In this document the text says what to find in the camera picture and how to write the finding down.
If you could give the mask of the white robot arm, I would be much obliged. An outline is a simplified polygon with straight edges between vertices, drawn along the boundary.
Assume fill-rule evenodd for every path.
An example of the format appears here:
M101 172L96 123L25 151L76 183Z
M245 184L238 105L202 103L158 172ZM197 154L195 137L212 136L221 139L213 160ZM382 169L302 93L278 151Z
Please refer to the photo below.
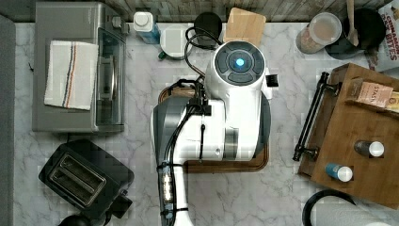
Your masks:
M162 226L193 226L184 182L187 161L247 162L267 145L271 127L261 50L243 40L221 44L192 97L170 96L152 111L151 138Z

